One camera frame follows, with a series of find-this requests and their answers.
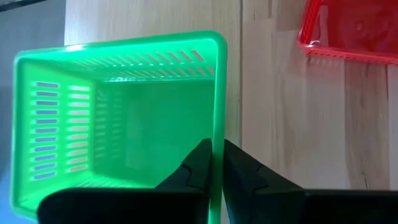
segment red plastic basket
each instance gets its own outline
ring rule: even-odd
[[[398,65],[398,0],[307,0],[306,54]]]

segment green plastic basket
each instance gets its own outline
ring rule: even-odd
[[[69,187],[153,188],[205,138],[219,209],[226,64],[214,31],[20,53],[14,210],[35,219],[44,197]]]

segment wooden table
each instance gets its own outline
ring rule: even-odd
[[[398,68],[306,57],[304,2],[67,0],[65,44],[218,30],[228,139],[303,187],[398,189]]]

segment wood grain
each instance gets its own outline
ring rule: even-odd
[[[304,3],[275,0],[258,14],[257,1],[243,1],[243,148],[303,187],[398,188],[395,77],[305,56],[295,43]]]
[[[389,189],[387,67],[345,66],[346,163],[352,189]]]
[[[304,4],[67,0],[65,44],[216,29],[229,43],[228,139],[303,187],[398,189],[398,67],[305,56]]]
[[[228,41],[226,138],[240,145],[240,0],[67,0],[65,45],[213,29]]]

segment gray floor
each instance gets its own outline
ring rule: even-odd
[[[0,12],[0,223],[32,223],[9,205],[12,61],[21,50],[63,45],[65,0],[48,0]]]

